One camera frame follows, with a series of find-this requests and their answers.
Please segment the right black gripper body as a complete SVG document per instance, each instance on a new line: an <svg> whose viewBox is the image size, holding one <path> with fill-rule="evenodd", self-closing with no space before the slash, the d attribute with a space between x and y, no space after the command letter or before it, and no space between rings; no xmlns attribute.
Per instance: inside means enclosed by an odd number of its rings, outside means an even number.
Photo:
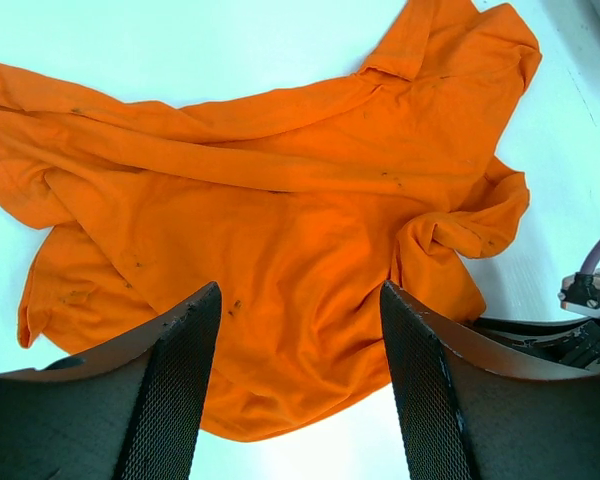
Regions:
<svg viewBox="0 0 600 480"><path fill-rule="evenodd" d="M479 318L472 329L527 355L600 373L600 319L516 322Z"/></svg>

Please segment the orange t shirt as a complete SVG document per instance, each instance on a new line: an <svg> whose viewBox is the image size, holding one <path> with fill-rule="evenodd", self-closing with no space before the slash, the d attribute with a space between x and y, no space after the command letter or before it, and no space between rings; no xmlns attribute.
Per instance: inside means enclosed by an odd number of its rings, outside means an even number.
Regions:
<svg viewBox="0 0 600 480"><path fill-rule="evenodd" d="M0 64L0 206L48 230L19 344L76 354L216 282L204 430L259 441L354 405L390 380L384 282L484 312L464 260L505 250L529 205L495 150L540 61L510 5L411 1L355 73L225 102Z"/></svg>

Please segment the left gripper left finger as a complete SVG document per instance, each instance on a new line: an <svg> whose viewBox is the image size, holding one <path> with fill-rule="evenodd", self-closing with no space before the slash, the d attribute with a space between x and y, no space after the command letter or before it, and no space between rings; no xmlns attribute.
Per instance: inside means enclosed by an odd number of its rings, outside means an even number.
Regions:
<svg viewBox="0 0 600 480"><path fill-rule="evenodd" d="M185 479L222 295L166 313L43 369L0 374L0 479Z"/></svg>

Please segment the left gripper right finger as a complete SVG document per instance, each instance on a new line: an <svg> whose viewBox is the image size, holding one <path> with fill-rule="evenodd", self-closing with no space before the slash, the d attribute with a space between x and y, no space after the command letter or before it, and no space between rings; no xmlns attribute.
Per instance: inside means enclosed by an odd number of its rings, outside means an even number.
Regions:
<svg viewBox="0 0 600 480"><path fill-rule="evenodd" d="M380 294L386 356L413 479L600 479L600 373L533 357Z"/></svg>

